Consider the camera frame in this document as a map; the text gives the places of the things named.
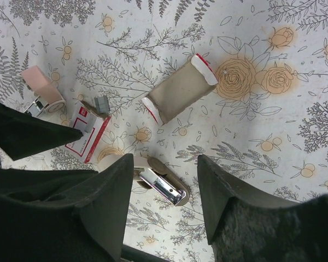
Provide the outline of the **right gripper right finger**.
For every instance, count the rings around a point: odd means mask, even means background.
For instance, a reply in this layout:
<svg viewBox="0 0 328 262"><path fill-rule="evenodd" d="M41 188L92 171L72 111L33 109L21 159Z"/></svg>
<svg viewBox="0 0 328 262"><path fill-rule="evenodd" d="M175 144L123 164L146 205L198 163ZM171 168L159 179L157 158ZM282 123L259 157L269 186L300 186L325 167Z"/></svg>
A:
<svg viewBox="0 0 328 262"><path fill-rule="evenodd" d="M224 171L205 155L197 178L216 261L328 261L328 194L296 203Z"/></svg>

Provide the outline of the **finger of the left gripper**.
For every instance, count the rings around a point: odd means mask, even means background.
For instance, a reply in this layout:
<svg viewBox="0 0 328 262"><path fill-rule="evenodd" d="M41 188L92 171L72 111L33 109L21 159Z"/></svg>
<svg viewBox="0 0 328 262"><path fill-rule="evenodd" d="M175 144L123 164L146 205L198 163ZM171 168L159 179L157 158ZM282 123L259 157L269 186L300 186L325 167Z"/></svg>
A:
<svg viewBox="0 0 328 262"><path fill-rule="evenodd" d="M19 160L82 138L80 130L40 120L0 103L0 148Z"/></svg>

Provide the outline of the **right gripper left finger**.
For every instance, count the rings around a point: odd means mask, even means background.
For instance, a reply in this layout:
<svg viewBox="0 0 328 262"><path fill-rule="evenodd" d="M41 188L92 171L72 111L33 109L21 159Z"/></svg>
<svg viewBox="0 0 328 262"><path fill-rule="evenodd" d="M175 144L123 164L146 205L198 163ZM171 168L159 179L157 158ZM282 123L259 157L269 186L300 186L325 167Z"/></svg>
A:
<svg viewBox="0 0 328 262"><path fill-rule="evenodd" d="M0 261L119 261L133 170L0 168Z"/></svg>

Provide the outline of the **red staple box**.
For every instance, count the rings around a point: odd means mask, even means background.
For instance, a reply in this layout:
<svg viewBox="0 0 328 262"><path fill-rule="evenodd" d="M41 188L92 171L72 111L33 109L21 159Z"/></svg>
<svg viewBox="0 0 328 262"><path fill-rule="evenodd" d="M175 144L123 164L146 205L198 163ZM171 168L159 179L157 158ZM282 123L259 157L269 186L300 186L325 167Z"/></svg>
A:
<svg viewBox="0 0 328 262"><path fill-rule="evenodd" d="M66 152L82 163L88 163L105 131L111 117L96 114L84 102L77 102L69 127L81 131L80 139L62 146Z"/></svg>

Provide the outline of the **grey staple strip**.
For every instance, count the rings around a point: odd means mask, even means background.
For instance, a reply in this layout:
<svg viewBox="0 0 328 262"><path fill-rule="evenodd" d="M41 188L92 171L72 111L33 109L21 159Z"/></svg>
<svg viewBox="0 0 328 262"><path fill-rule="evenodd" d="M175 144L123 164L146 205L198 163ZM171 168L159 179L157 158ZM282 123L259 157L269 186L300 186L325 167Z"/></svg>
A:
<svg viewBox="0 0 328 262"><path fill-rule="evenodd" d="M96 111L99 114L108 114L110 112L109 102L107 96L94 97Z"/></svg>

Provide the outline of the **beige brown stapler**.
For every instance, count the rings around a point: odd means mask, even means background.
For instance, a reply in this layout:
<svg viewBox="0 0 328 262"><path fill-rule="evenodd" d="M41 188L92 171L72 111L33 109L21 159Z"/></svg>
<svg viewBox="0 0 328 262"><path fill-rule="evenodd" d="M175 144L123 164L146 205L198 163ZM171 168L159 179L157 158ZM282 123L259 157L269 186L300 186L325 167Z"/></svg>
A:
<svg viewBox="0 0 328 262"><path fill-rule="evenodd" d="M154 189L174 206L189 201L189 187L165 164L155 157L134 156L133 180L147 189Z"/></svg>

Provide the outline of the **grey cardboard box sleeve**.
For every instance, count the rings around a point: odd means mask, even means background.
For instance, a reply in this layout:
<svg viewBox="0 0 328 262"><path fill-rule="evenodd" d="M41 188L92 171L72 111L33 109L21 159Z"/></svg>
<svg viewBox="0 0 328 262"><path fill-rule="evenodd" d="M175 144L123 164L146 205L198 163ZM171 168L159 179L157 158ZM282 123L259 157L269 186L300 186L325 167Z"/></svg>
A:
<svg viewBox="0 0 328 262"><path fill-rule="evenodd" d="M156 123L167 124L191 104L211 93L218 81L199 54L153 88L142 102Z"/></svg>

